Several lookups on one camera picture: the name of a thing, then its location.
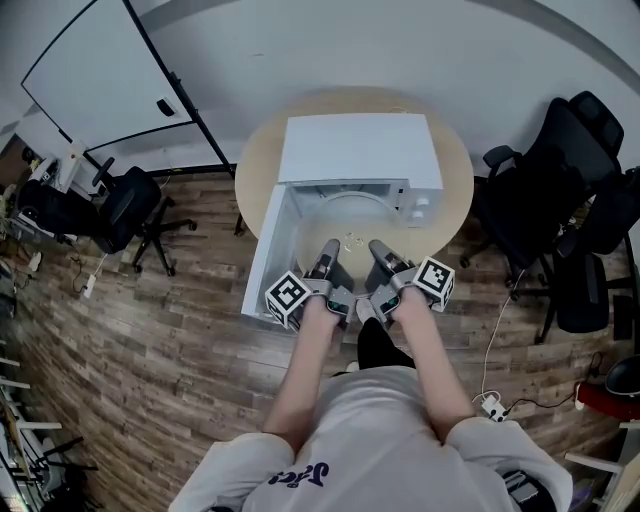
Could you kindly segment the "black office chair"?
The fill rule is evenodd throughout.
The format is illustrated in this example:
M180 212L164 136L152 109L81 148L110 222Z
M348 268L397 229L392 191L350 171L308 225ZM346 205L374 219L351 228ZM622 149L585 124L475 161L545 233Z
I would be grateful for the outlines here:
M66 235L89 237L106 254L126 249L138 237L141 244L132 261L134 271L142 271L139 261L153 245L167 275L174 276L175 268L167 261L160 235L183 226L194 231L197 223L191 219L165 223L163 216L175 205L173 199L163 197L159 184L139 167L113 178L109 173L113 163L113 158L107 159L92 181L107 190L99 206L73 191L63 193L30 180L17 196L17 210L58 239Z
M507 257L508 284L531 267L557 238L574 211L621 171L624 129L592 92L556 97L524 153L497 146L483 157L488 177L474 190L471 211L485 240L460 258L496 246Z
M625 278L606 278L603 255L624 243L631 256L628 232L640 220L640 167L615 176L596 193L579 227L566 232L553 251L550 298L541 333L542 344L553 321L568 333L596 332L609 324L609 292L632 290L632 304L638 303L638 273L630 268Z

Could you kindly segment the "person's black trousers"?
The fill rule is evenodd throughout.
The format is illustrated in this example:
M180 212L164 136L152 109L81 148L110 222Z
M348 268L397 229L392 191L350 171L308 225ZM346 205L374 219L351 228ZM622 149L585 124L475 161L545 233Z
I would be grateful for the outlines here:
M397 348L384 326L376 319L367 319L357 339L357 363L360 370L400 366L415 369L414 360Z

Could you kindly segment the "person's left forearm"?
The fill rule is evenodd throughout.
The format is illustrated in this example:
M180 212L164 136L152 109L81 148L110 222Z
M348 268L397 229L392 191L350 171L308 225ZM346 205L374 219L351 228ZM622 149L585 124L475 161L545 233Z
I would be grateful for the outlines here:
M284 379L267 414L263 432L283 439L297 454L312 428L324 364L339 317L322 296L304 305L296 344Z

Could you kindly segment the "person's white printed t-shirt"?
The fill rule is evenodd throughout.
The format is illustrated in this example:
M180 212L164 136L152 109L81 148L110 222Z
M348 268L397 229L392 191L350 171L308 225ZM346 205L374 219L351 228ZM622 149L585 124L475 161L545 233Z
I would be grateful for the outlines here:
M521 470L568 512L570 474L514 421L472 417L442 444L417 374L379 367L328 379L309 439L249 433L214 444L170 512L518 512L502 475Z

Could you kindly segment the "red cloth bag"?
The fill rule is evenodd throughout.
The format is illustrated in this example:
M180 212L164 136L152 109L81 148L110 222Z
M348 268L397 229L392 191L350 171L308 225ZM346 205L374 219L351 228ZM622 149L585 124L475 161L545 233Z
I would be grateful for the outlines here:
M609 393L603 385L582 383L576 386L575 404L582 404L604 415L626 420L628 410L625 402Z

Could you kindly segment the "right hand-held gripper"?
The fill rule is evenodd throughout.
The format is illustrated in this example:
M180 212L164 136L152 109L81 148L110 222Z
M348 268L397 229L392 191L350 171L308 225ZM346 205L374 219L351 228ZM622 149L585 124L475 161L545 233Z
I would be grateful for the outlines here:
M368 276L369 300L385 328L393 323L391 313L400 305L406 288L419 289L432 310L445 310L454 289L452 268L430 257L416 266L378 239L371 240L368 247L376 262Z

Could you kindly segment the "black flat panel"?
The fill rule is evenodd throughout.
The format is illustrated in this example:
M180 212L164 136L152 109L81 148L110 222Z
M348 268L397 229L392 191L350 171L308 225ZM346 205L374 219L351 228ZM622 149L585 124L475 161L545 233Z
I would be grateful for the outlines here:
M613 339L630 340L633 336L633 300L630 296L613 296Z

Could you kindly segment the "whiteboard on black stand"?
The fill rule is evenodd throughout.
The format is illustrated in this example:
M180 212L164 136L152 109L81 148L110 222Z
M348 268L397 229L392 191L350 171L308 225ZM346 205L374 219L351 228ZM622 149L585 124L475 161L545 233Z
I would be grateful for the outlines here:
M84 158L94 168L101 165L98 150L195 125L222 171L235 173L130 0L90 0L41 52L21 87L67 142L86 145ZM160 98L173 105L174 116L160 112Z

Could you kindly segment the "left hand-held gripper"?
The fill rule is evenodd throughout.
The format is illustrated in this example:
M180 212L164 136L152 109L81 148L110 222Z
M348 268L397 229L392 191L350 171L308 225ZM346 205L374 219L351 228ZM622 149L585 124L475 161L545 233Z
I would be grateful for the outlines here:
M336 264L340 246L337 239L328 240L303 277L287 271L266 290L267 309L285 329L300 329L305 303L312 296L323 297L326 309L338 316L338 327L347 329L355 308L355 285Z

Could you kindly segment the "person's right forearm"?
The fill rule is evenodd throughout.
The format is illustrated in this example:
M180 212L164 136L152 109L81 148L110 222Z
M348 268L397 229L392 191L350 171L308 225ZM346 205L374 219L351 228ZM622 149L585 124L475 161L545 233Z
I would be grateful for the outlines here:
M475 416L469 395L454 370L439 334L434 315L416 287L401 291L392 312L409 345L422 386L425 408L442 444L460 422Z

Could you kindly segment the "round wooden table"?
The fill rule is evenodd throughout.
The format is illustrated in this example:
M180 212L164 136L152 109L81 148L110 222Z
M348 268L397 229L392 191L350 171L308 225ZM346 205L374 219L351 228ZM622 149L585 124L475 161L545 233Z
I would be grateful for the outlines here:
M411 256L434 255L462 227L471 208L474 174L469 153L455 130L426 104L400 92L376 87L338 87L306 94L279 110L253 132L236 166L235 194L246 226L259 236L272 189L277 183L287 120L341 113L423 114L441 169L444 198L435 219L411 232Z

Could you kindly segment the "black tripod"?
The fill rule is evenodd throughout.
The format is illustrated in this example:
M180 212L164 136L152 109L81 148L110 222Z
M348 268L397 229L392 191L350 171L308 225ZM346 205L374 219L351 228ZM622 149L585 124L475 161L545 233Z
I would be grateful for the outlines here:
M68 451L83 441L82 436L58 445L49 437L43 440L41 448L36 451L30 464L30 469L40 483L43 493L51 494L76 477L84 478L87 472L98 471L95 465L72 462L66 456Z

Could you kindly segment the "white microwave oven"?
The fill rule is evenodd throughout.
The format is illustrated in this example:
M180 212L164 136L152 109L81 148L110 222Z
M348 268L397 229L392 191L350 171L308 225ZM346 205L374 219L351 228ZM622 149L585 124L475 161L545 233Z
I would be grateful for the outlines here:
M423 114L351 113L290 117L242 303L242 314L273 321L266 290L297 263L302 217L341 193L373 196L396 210L406 233L435 219L444 187Z

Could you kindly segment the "grey waist belt buckle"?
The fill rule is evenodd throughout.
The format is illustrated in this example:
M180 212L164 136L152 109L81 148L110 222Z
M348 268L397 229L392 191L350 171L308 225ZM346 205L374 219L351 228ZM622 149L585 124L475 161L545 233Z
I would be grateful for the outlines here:
M506 472L502 478L518 512L557 512L550 492L538 480L521 470Z

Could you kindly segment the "black round helmet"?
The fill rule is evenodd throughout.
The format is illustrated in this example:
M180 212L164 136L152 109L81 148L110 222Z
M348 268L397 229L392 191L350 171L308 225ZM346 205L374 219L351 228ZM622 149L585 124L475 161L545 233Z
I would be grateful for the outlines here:
M613 366L606 375L605 387L615 395L640 396L640 355L624 359Z

